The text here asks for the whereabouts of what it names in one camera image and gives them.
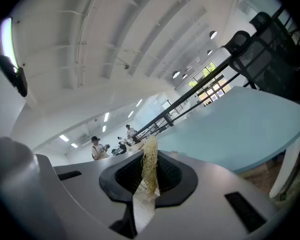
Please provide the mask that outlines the group of ceiling tube lights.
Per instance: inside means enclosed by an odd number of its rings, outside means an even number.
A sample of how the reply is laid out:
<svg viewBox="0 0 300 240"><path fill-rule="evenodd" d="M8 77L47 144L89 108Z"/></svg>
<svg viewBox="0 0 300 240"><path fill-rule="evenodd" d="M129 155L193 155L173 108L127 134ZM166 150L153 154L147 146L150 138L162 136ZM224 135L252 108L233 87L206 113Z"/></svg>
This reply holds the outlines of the group of ceiling tube lights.
<svg viewBox="0 0 300 240"><path fill-rule="evenodd" d="M81 124L63 135L68 141L64 141L61 138L57 139L56 146L61 148L64 153L67 153L71 149L77 149L90 144L93 136L100 138L109 131L132 119L141 108L143 101L143 99L139 99L134 103L110 112L105 112Z"/></svg>

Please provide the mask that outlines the white table leg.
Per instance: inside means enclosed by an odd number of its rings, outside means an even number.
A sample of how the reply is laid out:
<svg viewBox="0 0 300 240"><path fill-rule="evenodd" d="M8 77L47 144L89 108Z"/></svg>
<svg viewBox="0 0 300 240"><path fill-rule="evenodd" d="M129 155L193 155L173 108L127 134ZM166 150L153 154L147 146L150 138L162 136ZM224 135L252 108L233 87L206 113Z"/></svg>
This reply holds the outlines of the white table leg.
<svg viewBox="0 0 300 240"><path fill-rule="evenodd" d="M300 153L300 136L285 150L285 156L278 173L278 176L269 192L271 199L275 198L286 184L291 172L294 169Z"/></svg>

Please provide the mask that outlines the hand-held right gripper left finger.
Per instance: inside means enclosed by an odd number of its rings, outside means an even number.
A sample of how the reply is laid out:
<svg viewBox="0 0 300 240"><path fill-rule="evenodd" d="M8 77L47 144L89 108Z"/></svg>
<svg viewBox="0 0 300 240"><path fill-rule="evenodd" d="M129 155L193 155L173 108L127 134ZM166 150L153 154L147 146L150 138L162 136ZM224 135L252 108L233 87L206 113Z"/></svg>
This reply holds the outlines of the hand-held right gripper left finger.
<svg viewBox="0 0 300 240"><path fill-rule="evenodd" d="M101 173L125 159L116 156L52 166L36 155L41 185L61 220L66 240L132 240L138 232L132 205L112 201L99 183Z"/></svg>

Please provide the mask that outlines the group of round pendant lamps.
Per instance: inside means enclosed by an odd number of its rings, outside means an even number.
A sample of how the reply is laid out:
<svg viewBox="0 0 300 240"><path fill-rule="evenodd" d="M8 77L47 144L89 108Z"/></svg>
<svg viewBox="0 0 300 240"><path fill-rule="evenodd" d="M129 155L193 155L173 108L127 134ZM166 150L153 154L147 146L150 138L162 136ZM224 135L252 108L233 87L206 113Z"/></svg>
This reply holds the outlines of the group of round pendant lamps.
<svg viewBox="0 0 300 240"><path fill-rule="evenodd" d="M216 43L217 31L211 31L210 33L204 33L199 37L203 38L199 43L199 39L195 41L194 45L190 45L186 51L181 54L175 63L172 65L172 80L184 79L190 75L192 71L196 71L200 65L208 60L211 54L217 49Z"/></svg>

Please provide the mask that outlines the large glass window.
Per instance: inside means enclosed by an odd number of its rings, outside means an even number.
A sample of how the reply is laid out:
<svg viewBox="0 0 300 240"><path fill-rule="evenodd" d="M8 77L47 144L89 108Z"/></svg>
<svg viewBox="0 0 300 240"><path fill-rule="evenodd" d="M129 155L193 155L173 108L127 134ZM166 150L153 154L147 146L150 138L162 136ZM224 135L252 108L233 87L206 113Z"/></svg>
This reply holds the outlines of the large glass window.
<svg viewBox="0 0 300 240"><path fill-rule="evenodd" d="M217 66L214 62L210 61L206 66L204 66L191 80L187 82L190 88L193 88L200 81L204 80L210 73L212 73ZM227 83L227 79L220 72L215 77L213 77L209 82L207 82L203 87L199 88L195 96L203 101L205 106L211 104L212 102L219 99L232 87Z"/></svg>

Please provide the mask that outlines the black mesh office chair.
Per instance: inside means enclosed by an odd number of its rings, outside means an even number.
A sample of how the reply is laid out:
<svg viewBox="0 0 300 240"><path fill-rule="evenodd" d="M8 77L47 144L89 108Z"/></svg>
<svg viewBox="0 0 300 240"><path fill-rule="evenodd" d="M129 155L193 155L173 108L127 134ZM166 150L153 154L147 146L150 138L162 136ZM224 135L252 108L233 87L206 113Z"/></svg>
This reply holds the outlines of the black mesh office chair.
<svg viewBox="0 0 300 240"><path fill-rule="evenodd" d="M300 66L300 30L297 27L287 29L278 18L271 18L265 12L259 12L250 23L276 54L288 64Z"/></svg>
<svg viewBox="0 0 300 240"><path fill-rule="evenodd" d="M229 66L262 91L298 99L298 55L289 35L240 30L222 47L231 55Z"/></svg>

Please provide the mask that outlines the yellow sponge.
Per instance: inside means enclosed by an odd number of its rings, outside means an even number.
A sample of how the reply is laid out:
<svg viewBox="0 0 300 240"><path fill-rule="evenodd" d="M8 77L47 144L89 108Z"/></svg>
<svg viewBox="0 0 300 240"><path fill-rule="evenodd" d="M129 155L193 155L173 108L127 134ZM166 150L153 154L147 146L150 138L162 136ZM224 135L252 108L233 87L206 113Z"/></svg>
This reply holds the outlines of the yellow sponge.
<svg viewBox="0 0 300 240"><path fill-rule="evenodd" d="M147 195L152 196L157 188L158 166L158 141L153 135L151 135L144 143L141 162L141 176L146 186Z"/></svg>

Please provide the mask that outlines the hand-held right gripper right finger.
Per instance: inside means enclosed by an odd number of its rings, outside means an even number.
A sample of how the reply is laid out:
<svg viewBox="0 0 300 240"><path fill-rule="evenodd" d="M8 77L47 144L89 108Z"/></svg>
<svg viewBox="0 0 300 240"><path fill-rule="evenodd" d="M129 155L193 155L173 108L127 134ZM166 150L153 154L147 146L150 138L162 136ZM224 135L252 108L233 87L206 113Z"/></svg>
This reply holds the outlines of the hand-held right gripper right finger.
<svg viewBox="0 0 300 240"><path fill-rule="evenodd" d="M266 221L278 212L267 195L226 168L175 152L165 155L197 174L195 191L181 205L158 208L139 240L243 240L249 233L226 194L240 193Z"/></svg>

